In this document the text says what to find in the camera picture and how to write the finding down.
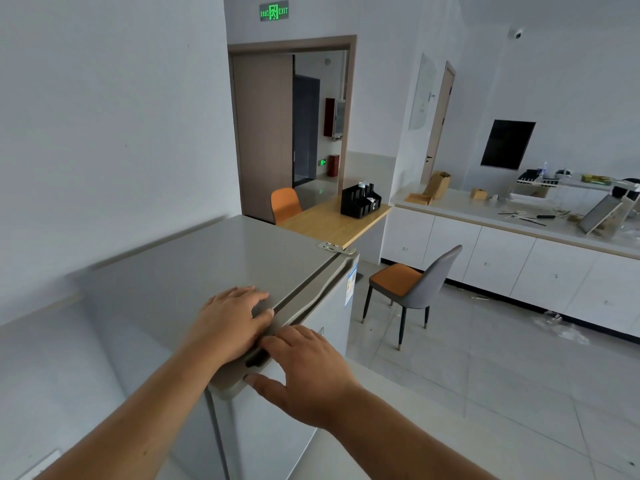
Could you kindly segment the person's right hand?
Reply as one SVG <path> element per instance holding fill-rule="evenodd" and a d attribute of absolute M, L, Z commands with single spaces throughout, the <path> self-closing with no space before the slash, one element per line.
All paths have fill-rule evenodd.
<path fill-rule="evenodd" d="M 263 337 L 260 346 L 285 373 L 291 405 L 283 411 L 301 423 L 331 429 L 348 400 L 363 389 L 344 357 L 307 327 L 285 326 Z"/>

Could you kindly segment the person's left hand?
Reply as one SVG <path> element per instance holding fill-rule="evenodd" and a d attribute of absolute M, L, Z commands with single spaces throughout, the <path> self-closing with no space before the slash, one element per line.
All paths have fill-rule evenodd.
<path fill-rule="evenodd" d="M 254 286 L 233 287 L 210 298 L 188 332 L 184 346 L 214 370 L 244 355 L 265 334 L 274 318 L 267 308 L 253 310 L 269 293 Z"/>

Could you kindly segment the silver refrigerator door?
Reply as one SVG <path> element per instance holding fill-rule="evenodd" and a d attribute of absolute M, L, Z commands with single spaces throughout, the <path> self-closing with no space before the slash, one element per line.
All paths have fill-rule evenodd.
<path fill-rule="evenodd" d="M 266 336 L 302 324 L 324 336 L 341 355 L 348 343 L 353 298 L 346 304 L 349 271 L 359 254 L 334 253 L 320 270 L 275 306 Z M 228 480 L 287 480 L 316 429 L 267 402 L 244 382 L 258 373 L 285 382 L 282 368 L 255 344 L 220 368 L 207 391 L 216 439 Z"/>

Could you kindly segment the silver refrigerator body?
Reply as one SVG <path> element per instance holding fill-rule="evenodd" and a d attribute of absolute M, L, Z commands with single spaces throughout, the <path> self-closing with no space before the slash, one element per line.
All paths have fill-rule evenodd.
<path fill-rule="evenodd" d="M 83 304 L 124 394 L 132 395 L 180 346 L 204 302 L 233 286 L 286 300 L 332 258 L 320 241 L 235 216 L 103 261 L 75 275 Z M 226 479 L 206 389 L 170 456 L 194 480 Z"/>

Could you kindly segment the person's right forearm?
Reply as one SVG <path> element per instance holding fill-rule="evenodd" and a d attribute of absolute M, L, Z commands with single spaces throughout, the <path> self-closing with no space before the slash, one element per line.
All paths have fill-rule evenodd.
<path fill-rule="evenodd" d="M 371 480 L 498 480 L 363 387 L 332 403 L 323 428 Z"/>

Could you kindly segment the person's left forearm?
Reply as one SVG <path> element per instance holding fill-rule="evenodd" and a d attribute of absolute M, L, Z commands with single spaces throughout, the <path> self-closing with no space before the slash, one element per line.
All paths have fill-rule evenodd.
<path fill-rule="evenodd" d="M 154 480 L 208 382 L 220 349 L 186 346 L 35 480 Z"/>

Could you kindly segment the grey chair with orange seat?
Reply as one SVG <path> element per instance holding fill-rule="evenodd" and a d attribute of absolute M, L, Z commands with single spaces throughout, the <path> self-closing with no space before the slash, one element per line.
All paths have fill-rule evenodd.
<path fill-rule="evenodd" d="M 400 351 L 404 338 L 407 311 L 409 309 L 422 309 L 424 311 L 423 328 L 427 327 L 430 307 L 462 250 L 462 245 L 453 247 L 437 258 L 424 272 L 419 272 L 404 264 L 393 264 L 374 273 L 369 278 L 369 288 L 361 323 L 364 323 L 367 316 L 374 290 L 389 298 L 391 304 L 397 303 L 400 305 L 401 324 L 397 344 L 397 350 Z"/>

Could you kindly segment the wooden table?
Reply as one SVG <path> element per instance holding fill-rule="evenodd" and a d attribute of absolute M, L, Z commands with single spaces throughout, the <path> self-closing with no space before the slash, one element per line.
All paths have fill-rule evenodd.
<path fill-rule="evenodd" d="M 316 241 L 348 248 L 390 211 L 391 206 L 381 204 L 379 209 L 363 218 L 348 217 L 340 213 L 340 197 L 336 196 L 302 211 L 277 226 L 306 235 Z"/>

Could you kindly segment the black desk organizer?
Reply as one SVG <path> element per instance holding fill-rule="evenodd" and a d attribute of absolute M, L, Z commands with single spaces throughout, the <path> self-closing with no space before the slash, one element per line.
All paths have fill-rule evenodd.
<path fill-rule="evenodd" d="M 359 182 L 342 190 L 340 213 L 343 216 L 361 219 L 381 206 L 381 196 L 374 191 L 374 185 Z"/>

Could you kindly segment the brown sliding door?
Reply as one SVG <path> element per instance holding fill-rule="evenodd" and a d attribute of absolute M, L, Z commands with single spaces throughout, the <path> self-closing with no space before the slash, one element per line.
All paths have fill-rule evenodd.
<path fill-rule="evenodd" d="M 274 223 L 271 194 L 292 185 L 291 54 L 231 58 L 242 213 Z"/>

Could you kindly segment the brown paper bag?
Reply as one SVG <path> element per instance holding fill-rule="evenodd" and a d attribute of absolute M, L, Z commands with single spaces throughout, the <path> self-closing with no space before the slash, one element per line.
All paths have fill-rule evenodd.
<path fill-rule="evenodd" d="M 433 172 L 422 195 L 430 200 L 440 199 L 448 189 L 451 179 L 452 175 L 445 171 Z"/>

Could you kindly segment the white counter cabinet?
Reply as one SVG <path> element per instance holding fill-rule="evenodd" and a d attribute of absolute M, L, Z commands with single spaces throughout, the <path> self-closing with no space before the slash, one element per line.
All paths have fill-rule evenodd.
<path fill-rule="evenodd" d="M 640 339 L 640 228 L 585 235 L 551 209 L 457 190 L 428 206 L 404 202 L 424 187 L 410 184 L 391 198 L 383 259 L 424 271 L 462 245 L 447 276 L 453 282 Z"/>

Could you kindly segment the clear plastic wrapping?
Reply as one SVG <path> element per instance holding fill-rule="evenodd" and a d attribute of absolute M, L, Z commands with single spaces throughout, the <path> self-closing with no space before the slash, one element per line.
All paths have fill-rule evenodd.
<path fill-rule="evenodd" d="M 576 325 L 564 320 L 559 313 L 547 310 L 532 318 L 532 322 L 546 333 L 556 335 L 562 339 L 589 346 L 590 341 Z"/>

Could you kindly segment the white dish rack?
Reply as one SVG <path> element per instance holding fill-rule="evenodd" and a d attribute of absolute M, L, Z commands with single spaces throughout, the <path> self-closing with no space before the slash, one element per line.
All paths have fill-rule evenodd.
<path fill-rule="evenodd" d="M 527 169 L 511 186 L 509 199 L 512 201 L 547 200 L 549 192 L 556 189 L 560 181 L 554 175 L 547 175 L 544 169 Z"/>

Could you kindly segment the framed tablet stand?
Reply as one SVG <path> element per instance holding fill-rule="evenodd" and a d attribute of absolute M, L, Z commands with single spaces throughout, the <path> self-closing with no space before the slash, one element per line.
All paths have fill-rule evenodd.
<path fill-rule="evenodd" d="M 622 205 L 622 201 L 608 194 L 594 206 L 577 224 L 584 234 L 592 233 L 598 226 L 611 217 Z"/>

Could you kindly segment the green exit sign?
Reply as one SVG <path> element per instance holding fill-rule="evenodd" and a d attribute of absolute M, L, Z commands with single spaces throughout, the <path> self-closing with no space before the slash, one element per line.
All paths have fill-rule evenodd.
<path fill-rule="evenodd" d="M 277 22 L 289 19 L 289 1 L 280 0 L 267 2 L 259 5 L 259 16 L 261 22 Z"/>

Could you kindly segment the red wall cabinet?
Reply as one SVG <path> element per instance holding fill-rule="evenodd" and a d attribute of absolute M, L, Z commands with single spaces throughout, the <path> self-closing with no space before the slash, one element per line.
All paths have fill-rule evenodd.
<path fill-rule="evenodd" d="M 326 98 L 324 104 L 323 136 L 340 140 L 344 134 L 346 119 L 345 99 Z"/>

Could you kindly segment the white wall board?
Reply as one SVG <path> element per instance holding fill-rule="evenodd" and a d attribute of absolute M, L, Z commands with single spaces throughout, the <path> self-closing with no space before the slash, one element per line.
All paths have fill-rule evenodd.
<path fill-rule="evenodd" d="M 436 75 L 436 63 L 425 53 L 422 53 L 408 130 L 418 130 L 425 126 Z"/>

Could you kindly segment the black wall screen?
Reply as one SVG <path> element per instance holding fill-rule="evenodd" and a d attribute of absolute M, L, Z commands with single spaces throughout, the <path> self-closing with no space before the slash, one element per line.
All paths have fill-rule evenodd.
<path fill-rule="evenodd" d="M 481 166 L 519 169 L 535 126 L 533 121 L 494 120 Z"/>

